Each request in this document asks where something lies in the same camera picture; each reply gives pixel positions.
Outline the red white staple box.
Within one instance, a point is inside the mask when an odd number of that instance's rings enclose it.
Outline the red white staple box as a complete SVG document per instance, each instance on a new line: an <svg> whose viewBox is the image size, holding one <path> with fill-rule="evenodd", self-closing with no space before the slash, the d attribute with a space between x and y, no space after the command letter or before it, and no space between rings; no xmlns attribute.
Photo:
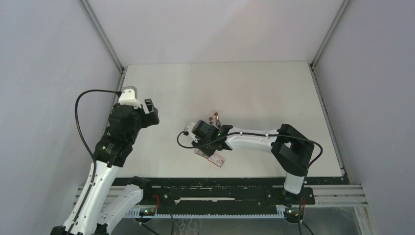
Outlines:
<svg viewBox="0 0 415 235"><path fill-rule="evenodd" d="M212 164L214 164L217 167L222 167L225 163L225 159L217 154L212 154L211 156L208 156L207 154L203 153L200 149L196 149L194 152L196 155L208 160Z"/></svg>

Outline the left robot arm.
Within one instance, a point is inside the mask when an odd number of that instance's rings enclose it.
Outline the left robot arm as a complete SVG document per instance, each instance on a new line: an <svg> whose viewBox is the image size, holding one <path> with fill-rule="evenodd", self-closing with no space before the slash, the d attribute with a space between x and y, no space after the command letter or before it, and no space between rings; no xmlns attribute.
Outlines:
<svg viewBox="0 0 415 235"><path fill-rule="evenodd" d="M145 99L144 104L120 101L114 105L109 124L95 146L87 183L68 219L63 225L53 227L52 235L109 235L133 205L152 200L150 181L135 176L121 196L103 206L139 131L159 122L158 110L151 99Z"/></svg>

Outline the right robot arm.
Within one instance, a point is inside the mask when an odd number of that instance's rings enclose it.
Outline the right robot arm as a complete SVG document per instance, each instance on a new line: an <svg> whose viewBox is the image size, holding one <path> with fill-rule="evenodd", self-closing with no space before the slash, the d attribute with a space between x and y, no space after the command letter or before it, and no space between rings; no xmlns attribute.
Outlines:
<svg viewBox="0 0 415 235"><path fill-rule="evenodd" d="M314 148L323 147L301 134L289 124L273 130L247 130L232 125L216 127L203 120L191 122L184 134L192 138L192 148L211 156L217 151L246 149L272 154L286 172L283 199L290 204L302 198L302 188L308 169L316 158Z"/></svg>

